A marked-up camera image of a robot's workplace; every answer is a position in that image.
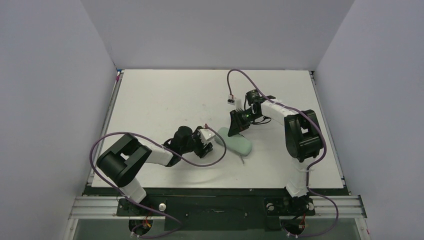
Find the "mint green umbrella case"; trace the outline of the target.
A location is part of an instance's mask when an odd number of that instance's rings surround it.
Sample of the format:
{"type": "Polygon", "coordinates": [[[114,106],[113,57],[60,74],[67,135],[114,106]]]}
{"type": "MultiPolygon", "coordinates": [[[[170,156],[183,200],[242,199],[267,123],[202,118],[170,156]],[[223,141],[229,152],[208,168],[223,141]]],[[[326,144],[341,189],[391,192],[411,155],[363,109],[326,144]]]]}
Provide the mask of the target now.
{"type": "Polygon", "coordinates": [[[229,129],[227,127],[221,127],[217,133],[222,137],[223,140],[219,136],[215,136],[215,142],[221,146],[224,146],[225,144],[227,150],[238,155],[242,164],[244,165],[244,158],[251,153],[253,149],[253,143],[241,134],[228,136],[228,132],[229,129]]]}

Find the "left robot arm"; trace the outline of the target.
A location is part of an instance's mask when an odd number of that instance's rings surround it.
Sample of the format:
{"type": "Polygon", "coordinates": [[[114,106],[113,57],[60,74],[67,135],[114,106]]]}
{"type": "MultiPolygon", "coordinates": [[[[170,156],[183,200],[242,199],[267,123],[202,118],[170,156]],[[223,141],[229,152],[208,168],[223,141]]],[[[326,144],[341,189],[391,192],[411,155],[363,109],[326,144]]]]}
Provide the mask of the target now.
{"type": "Polygon", "coordinates": [[[187,153],[195,153],[199,158],[204,158],[213,150],[212,140],[215,136],[213,131],[202,126],[195,130],[180,126],[173,138],[163,146],[156,146],[151,142],[142,143],[132,134],[126,133],[97,159],[96,166],[124,196],[141,203],[147,193],[136,175],[144,164],[172,167],[187,153]]]}

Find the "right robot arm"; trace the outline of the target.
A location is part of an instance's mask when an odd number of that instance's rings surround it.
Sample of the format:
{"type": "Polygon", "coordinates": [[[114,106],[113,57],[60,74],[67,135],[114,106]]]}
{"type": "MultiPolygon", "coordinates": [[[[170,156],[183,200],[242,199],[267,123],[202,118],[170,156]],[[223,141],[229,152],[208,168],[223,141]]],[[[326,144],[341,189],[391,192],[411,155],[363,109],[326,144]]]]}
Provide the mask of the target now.
{"type": "Polygon", "coordinates": [[[308,165],[311,164],[308,159],[316,159],[324,148],[316,113],[311,109],[298,113],[283,107],[281,101],[272,95],[261,96],[255,89],[246,93],[245,100],[250,107],[242,109],[241,101],[232,94],[228,95],[227,102],[234,105],[235,109],[229,113],[227,136],[233,137],[247,130],[260,117],[281,124],[284,127],[286,149],[295,168],[285,189],[293,198],[306,196],[309,192],[308,165]]]}

